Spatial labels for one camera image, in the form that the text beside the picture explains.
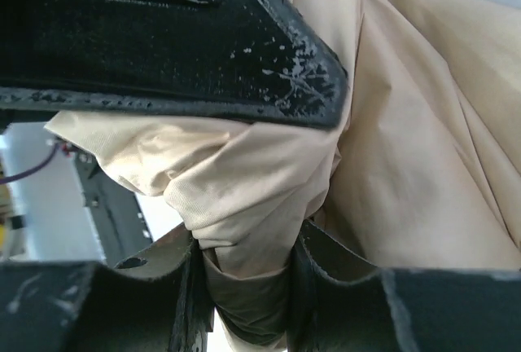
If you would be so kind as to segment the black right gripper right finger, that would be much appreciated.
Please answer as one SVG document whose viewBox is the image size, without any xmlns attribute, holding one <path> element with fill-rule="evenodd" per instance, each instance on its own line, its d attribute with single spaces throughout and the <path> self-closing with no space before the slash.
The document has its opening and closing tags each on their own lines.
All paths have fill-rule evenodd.
<svg viewBox="0 0 521 352">
<path fill-rule="evenodd" d="M 304 222 L 291 259 L 290 351 L 517 351 L 520 274 L 379 268 Z"/>
</svg>

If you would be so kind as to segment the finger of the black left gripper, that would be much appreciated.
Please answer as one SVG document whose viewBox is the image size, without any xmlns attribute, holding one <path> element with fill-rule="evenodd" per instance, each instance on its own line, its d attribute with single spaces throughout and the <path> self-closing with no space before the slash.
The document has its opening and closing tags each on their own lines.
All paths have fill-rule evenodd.
<svg viewBox="0 0 521 352">
<path fill-rule="evenodd" d="M 1 0 L 1 124 L 61 110 L 339 124 L 347 73 L 288 0 Z"/>
</svg>

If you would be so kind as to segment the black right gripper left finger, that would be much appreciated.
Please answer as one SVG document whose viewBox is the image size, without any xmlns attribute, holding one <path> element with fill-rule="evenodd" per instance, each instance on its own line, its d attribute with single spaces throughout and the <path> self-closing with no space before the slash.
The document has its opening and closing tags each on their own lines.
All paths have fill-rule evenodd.
<svg viewBox="0 0 521 352">
<path fill-rule="evenodd" d="M 4 262 L 3 351 L 205 351 L 212 305 L 186 231 L 111 268 Z"/>
</svg>

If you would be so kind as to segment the beige and black folding umbrella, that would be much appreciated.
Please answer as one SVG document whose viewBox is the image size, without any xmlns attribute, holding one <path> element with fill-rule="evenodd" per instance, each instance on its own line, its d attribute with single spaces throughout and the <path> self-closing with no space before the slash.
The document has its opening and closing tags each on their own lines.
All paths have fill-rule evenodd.
<svg viewBox="0 0 521 352">
<path fill-rule="evenodd" d="M 199 241 L 234 351 L 282 351 L 301 223 L 378 266 L 520 267 L 520 12 L 484 0 L 290 0 L 351 74 L 330 132 L 95 112 L 47 129 Z"/>
</svg>

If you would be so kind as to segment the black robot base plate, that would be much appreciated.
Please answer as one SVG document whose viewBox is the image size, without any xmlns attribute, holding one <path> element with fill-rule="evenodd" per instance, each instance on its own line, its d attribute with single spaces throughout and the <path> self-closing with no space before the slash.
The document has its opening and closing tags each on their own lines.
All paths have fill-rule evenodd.
<svg viewBox="0 0 521 352">
<path fill-rule="evenodd" d="M 151 233 L 135 195 L 115 183 L 87 152 L 75 157 L 84 198 L 109 266 L 147 248 Z"/>
</svg>

